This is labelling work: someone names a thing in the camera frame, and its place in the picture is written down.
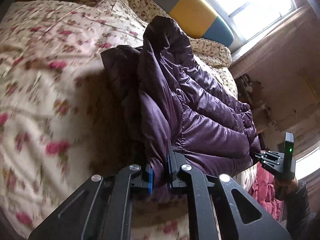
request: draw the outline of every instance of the red blanket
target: red blanket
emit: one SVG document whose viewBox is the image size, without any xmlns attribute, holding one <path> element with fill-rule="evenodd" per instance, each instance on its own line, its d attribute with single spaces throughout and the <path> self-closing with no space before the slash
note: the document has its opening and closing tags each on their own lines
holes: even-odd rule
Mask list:
<svg viewBox="0 0 320 240">
<path fill-rule="evenodd" d="M 257 177 L 249 191 L 249 194 L 258 201 L 258 203 L 263 206 L 274 219 L 280 221 L 282 214 L 282 201 L 275 199 L 273 182 L 273 175 L 262 168 L 261 163 L 258 163 Z"/>
</svg>

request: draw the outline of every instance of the hand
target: hand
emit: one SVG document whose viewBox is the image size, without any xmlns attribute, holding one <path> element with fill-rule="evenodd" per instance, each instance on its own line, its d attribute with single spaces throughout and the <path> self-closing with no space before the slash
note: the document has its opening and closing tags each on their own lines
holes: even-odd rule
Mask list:
<svg viewBox="0 0 320 240">
<path fill-rule="evenodd" d="M 296 177 L 294 177 L 293 180 L 287 180 L 287 179 L 277 179 L 275 177 L 274 187 L 275 189 L 282 187 L 287 187 L 286 194 L 289 194 L 290 192 L 297 191 L 299 189 L 299 183 Z"/>
</svg>

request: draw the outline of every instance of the bed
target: bed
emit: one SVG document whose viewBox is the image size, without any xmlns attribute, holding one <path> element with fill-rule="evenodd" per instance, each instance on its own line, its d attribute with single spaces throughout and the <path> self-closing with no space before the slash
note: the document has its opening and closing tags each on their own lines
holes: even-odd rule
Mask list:
<svg viewBox="0 0 320 240">
<path fill-rule="evenodd" d="M 14 3 L 0 24 L 0 207 L 24 238 L 92 174 L 132 163 L 100 52 L 142 45 L 152 0 Z M 237 97 L 220 43 L 190 38 L 202 68 Z M 247 191 L 257 167 L 236 176 Z M 186 199 L 136 201 L 131 238 L 188 239 Z"/>
</svg>

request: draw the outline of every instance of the jacket sleeve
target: jacket sleeve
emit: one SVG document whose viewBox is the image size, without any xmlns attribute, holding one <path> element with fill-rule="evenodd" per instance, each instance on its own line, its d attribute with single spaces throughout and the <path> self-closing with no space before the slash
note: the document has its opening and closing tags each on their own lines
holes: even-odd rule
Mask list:
<svg viewBox="0 0 320 240">
<path fill-rule="evenodd" d="M 315 216 L 311 213 L 306 183 L 299 182 L 299 190 L 289 193 L 284 200 L 287 206 L 287 230 L 292 240 L 305 239 L 310 221 Z"/>
<path fill-rule="evenodd" d="M 175 20 L 156 16 L 146 28 L 144 37 L 147 37 L 153 44 L 154 53 L 161 56 L 156 56 L 158 61 L 163 61 L 165 58 L 167 62 L 175 62 L 181 65 L 181 69 L 200 87 L 232 108 L 237 114 L 250 109 L 248 104 L 241 103 L 229 95 L 212 75 L 197 64 L 190 40 Z"/>
</svg>

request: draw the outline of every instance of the wall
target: wall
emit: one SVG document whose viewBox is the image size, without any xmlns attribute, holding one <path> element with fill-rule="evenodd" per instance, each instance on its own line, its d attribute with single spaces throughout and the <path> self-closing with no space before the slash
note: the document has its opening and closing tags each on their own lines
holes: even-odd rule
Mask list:
<svg viewBox="0 0 320 240">
<path fill-rule="evenodd" d="M 320 142 L 320 109 L 308 118 L 290 127 L 287 131 L 293 133 L 294 156 L 299 155 L 305 150 L 306 152 L 303 155 L 312 151 Z M 263 138 L 266 147 L 272 151 L 277 151 L 277 144 L 284 142 L 285 131 L 280 132 L 270 123 L 268 129 L 263 133 Z"/>
<path fill-rule="evenodd" d="M 233 75 L 244 70 L 261 83 L 261 100 L 271 108 L 278 130 L 269 124 L 264 132 L 271 150 L 284 141 L 286 130 L 294 133 L 298 151 L 320 140 L 319 51 L 320 19 L 304 6 L 229 68 Z"/>
</svg>

